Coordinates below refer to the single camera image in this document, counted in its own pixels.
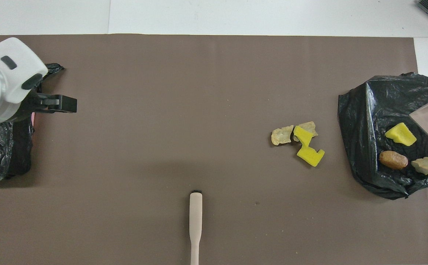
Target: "brown table surface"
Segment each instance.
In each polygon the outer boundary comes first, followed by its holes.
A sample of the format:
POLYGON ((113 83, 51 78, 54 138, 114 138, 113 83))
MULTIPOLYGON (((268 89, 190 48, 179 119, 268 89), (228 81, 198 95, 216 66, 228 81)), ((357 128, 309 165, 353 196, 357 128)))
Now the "brown table surface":
POLYGON ((379 198, 356 183, 337 97, 417 70, 412 39, 19 36, 66 70, 44 92, 29 173, 0 183, 0 265, 428 264, 428 189, 379 198), (317 168, 271 131, 313 120, 317 168))

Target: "rock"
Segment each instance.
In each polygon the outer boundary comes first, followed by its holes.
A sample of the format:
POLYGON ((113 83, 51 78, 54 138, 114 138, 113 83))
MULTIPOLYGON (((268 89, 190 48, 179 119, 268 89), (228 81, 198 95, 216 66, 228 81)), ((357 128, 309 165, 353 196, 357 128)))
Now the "rock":
POLYGON ((409 164, 409 160, 401 154, 394 151, 383 151, 379 154, 379 161, 392 169, 402 169, 409 164))
POLYGON ((293 132, 293 128, 294 125, 275 129, 271 133, 271 142, 274 145, 291 142, 291 133, 293 132))
MULTIPOLYGON (((299 126, 299 127, 303 128, 304 130, 312 133, 313 134, 312 137, 318 136, 317 132, 315 131, 315 123, 313 121, 310 121, 308 123, 299 124, 297 126, 299 126)), ((293 137, 293 140, 296 142, 299 141, 299 139, 296 136, 293 137)))
POLYGON ((412 161, 412 166, 417 172, 428 175, 428 156, 412 161))

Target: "yellow sponge piece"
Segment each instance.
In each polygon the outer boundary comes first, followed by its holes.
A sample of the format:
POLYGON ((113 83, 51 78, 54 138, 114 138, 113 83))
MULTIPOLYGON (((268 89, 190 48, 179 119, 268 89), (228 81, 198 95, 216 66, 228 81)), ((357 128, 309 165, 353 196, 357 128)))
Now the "yellow sponge piece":
POLYGON ((392 127, 389 131, 384 134, 387 138, 394 140, 395 142, 402 143, 406 146, 411 146, 417 139, 412 132, 407 128, 404 123, 399 123, 392 127))
POLYGON ((297 156, 302 158, 311 166, 317 166, 318 163, 322 160, 322 157, 324 157, 325 151, 319 150, 318 152, 315 152, 315 149, 308 146, 314 134, 306 131, 305 129, 299 126, 295 126, 294 135, 299 139, 302 144, 301 149, 297 153, 297 156))
POLYGON ((319 150, 318 152, 315 152, 315 149, 313 149, 312 147, 302 146, 299 152, 297 153, 297 156, 302 158, 311 166, 317 166, 318 163, 322 160, 322 157, 324 157, 324 154, 325 154, 325 151, 323 150, 319 150))
POLYGON ((303 146, 308 146, 310 144, 310 140, 314 137, 313 133, 308 132, 299 126, 294 127, 294 135, 299 139, 303 146))

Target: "black trash bag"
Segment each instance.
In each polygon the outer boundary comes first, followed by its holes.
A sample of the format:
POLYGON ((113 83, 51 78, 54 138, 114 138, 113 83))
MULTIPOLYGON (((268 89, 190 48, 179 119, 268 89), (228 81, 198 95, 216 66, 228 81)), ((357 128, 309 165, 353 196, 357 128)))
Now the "black trash bag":
MULTIPOLYGON (((41 92, 41 85, 47 77, 64 67, 46 64, 48 73, 34 88, 41 92)), ((22 175, 31 169, 31 148, 34 128, 31 116, 17 122, 0 123, 0 181, 15 175, 22 175)))
POLYGON ((368 191, 397 199, 428 187, 428 175, 410 164, 428 156, 428 135, 409 116, 427 103, 428 77, 415 73, 376 76, 338 97, 338 119, 353 177, 368 191), (402 122, 417 138, 412 146, 384 136, 402 122), (378 156, 387 150, 406 156, 409 165, 402 170, 382 165, 378 156))

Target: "white table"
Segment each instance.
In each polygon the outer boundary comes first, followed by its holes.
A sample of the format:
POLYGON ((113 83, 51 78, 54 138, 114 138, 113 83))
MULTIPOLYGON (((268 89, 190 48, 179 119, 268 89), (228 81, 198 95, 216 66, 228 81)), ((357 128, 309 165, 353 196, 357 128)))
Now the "white table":
POLYGON ((428 76, 428 15, 415 0, 0 0, 0 35, 412 37, 428 76))

